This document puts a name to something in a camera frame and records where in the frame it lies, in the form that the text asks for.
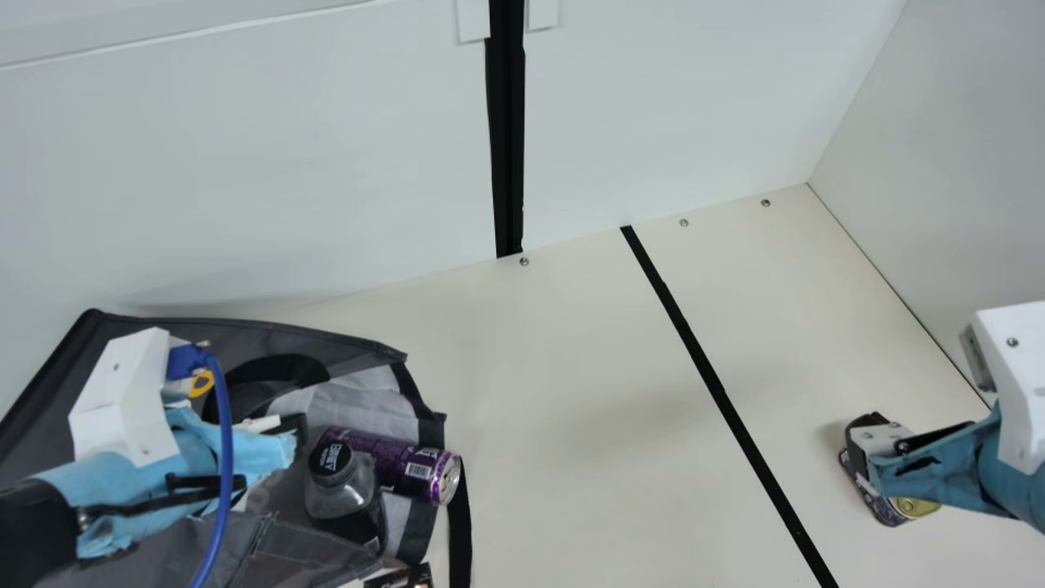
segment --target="white panel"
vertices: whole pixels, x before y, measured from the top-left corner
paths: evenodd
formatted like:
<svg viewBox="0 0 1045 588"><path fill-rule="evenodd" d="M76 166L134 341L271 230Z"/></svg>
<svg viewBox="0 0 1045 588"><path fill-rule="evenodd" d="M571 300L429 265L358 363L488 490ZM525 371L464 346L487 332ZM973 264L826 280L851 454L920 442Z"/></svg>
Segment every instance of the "white panel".
<svg viewBox="0 0 1045 588"><path fill-rule="evenodd" d="M0 0L0 64L370 1Z"/></svg>
<svg viewBox="0 0 1045 588"><path fill-rule="evenodd" d="M965 371L981 309L1045 300L1045 9L912 0L811 180Z"/></svg>
<svg viewBox="0 0 1045 588"><path fill-rule="evenodd" d="M490 36L489 0L457 0L458 39L470 43Z"/></svg>
<svg viewBox="0 0 1045 588"><path fill-rule="evenodd" d="M475 586L817 586L621 234L528 255L270 319L411 354ZM446 586L442 526L427 560Z"/></svg>
<svg viewBox="0 0 1045 588"><path fill-rule="evenodd" d="M483 51L400 0L0 70L0 413L91 306L243 316L492 257Z"/></svg>
<svg viewBox="0 0 1045 588"><path fill-rule="evenodd" d="M903 5L562 0L525 37L525 243L807 181Z"/></svg>
<svg viewBox="0 0 1045 588"><path fill-rule="evenodd" d="M945 508L888 528L839 466L865 413L928 432L988 410L816 195L686 216L636 231L838 585L1041 586L1029 525Z"/></svg>
<svg viewBox="0 0 1045 588"><path fill-rule="evenodd" d="M527 28L540 30L559 24L559 0L527 0Z"/></svg>

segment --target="black floor seam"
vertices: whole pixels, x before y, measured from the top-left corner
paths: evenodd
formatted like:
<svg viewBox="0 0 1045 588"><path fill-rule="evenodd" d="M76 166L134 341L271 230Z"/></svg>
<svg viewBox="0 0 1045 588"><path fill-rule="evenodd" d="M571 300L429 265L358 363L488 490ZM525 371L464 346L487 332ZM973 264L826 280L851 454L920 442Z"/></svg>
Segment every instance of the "black floor seam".
<svg viewBox="0 0 1045 588"><path fill-rule="evenodd" d="M704 354L703 349L700 347L700 343L697 342L696 335L693 334L693 330L690 329L690 325L686 322L686 317L682 316L682 311L678 308L675 298L672 297L671 290L668 288L668 284L660 278L660 274L656 271L653 260L650 259L650 256L646 252L646 248L643 246L642 241L638 239L638 235L635 233L635 230L632 227L627 226L621 227L621 232L624 233L624 238L631 246L631 251L634 253L635 259L638 261L640 266L642 266L643 272L646 273L646 278L649 279L650 285L652 285L653 289L656 291L656 296L660 300L664 310L668 313L668 316L671 319L671 323L675 326L675 331L678 332L678 336L682 339L682 345L686 346L687 351L690 353L690 358L693 359L693 364L697 368L697 372L700 373L700 377L703 378L704 384L711 393L712 400L715 401L719 413L722 414L722 418L725 420L726 425L733 432L733 437L740 445L740 449L744 452L744 456L747 457L747 462L750 464L751 469L754 470L754 474L759 477L759 481L762 483L762 488L765 489L766 494L769 495L769 500L772 501L773 507L776 508L776 513L780 514L781 519L784 521L784 525L791 534L791 539L794 540L794 544L798 547L798 551L800 551L803 557L806 558L806 563L809 565L809 569L812 570L813 575L816 578L817 582L820 583L820 586L823 588L837 588L838 583L835 582L834 577L831 575L831 570L828 569L828 564L823 562L823 558L820 557L820 552L816 550L816 545L813 544L813 540L810 539L809 535L806 533L806 528L803 526L802 521L798 520L798 515L796 515L794 509L791 508L791 503L788 501L787 496L784 495L784 491L776 481L776 477L773 476L772 470L770 470L769 465L766 464L766 460L762 456L762 452L759 451L758 446L754 444L754 440L751 439L751 434L747 432L747 427L744 426L744 422L740 419L740 415L737 413L737 409L733 406L733 402L729 400L728 395L725 393L725 386L722 385L722 381L719 380L718 374L715 373L715 368L707 359L707 355Z"/></svg>

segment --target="blue tube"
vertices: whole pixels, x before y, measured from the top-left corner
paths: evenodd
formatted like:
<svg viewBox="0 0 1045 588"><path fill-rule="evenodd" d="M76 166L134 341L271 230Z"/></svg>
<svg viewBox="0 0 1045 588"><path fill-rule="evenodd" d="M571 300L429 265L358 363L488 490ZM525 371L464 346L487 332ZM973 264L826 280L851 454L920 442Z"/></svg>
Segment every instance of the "blue tube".
<svg viewBox="0 0 1045 588"><path fill-rule="evenodd" d="M203 588L214 569L217 556L222 551L225 540L225 530L229 524L229 511L232 509L232 407L229 405L229 390L225 385L225 374L222 364L212 354L207 355L207 369L214 377L214 395L217 400L217 421L222 428L222 455L218 464L220 485L218 487L217 515L214 517L214 530L210 534L210 542L203 561L196 569L190 588Z"/></svg>

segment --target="black stripe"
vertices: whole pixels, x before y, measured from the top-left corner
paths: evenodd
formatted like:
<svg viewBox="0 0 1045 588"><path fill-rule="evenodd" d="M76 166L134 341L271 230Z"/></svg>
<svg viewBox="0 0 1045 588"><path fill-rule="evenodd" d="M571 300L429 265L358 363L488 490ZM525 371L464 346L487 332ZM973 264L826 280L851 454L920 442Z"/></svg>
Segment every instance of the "black stripe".
<svg viewBox="0 0 1045 588"><path fill-rule="evenodd" d="M490 1L486 102L497 257L522 251L522 133L526 52L524 0Z"/></svg>
<svg viewBox="0 0 1045 588"><path fill-rule="evenodd" d="M798 515L795 514L794 509L791 508L791 503L788 502L787 496L784 495L780 484L776 483L776 478L769 469L769 465L766 464L758 446L754 445L751 434L747 432L747 427L744 426L740 415L737 414L733 402L729 401L722 381L719 380L718 374L715 373L715 368L712 367L712 362L709 361L704 351L700 348L696 335L693 334L693 330L690 329L686 317L682 316L682 311L678 308L678 304L675 303L675 298L671 296L668 284L660 278L660 274L657 273L652 259L646 253L646 248L638 240L635 230L628 226L621 227L621 232L624 233L624 238L631 245L631 251L635 254L635 259L638 260L638 264L646 273L646 278L649 279L650 285L656 291L657 298L660 299L660 304L671 319L671 323L675 326L678 336L682 339L682 345L690 352L693 364L697 367L697 371L700 373L700 377L703 378L704 384L712 395L712 399L718 405L722 418L725 419L726 425L729 426L729 430L733 431L733 437L737 439L737 443L747 457L748 464L751 465L754 474L759 476L762 488L769 495L773 507L776 508L776 513L780 514L788 532L791 533L791 539L794 540L794 544L802 551L803 557L806 558L809 569L813 571L813 575L816 577L820 586L825 588L837 588L838 583L835 582L834 577L831 575L831 570L828 569L828 565L823 562L823 558L820 557L819 551L816 550L816 546L813 545L813 540L806 534L805 527L802 526L802 521L798 520Z"/></svg>

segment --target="can held by gripper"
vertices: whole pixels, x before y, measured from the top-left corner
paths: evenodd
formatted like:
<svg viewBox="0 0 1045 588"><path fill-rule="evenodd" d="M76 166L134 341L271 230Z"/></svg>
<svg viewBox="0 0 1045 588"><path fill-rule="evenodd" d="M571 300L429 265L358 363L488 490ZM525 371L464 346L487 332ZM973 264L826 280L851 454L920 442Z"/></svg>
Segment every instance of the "can held by gripper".
<svg viewBox="0 0 1045 588"><path fill-rule="evenodd" d="M333 441L372 455L378 483L393 494L444 505L461 481L461 456L450 451L341 427L327 429L320 445Z"/></svg>

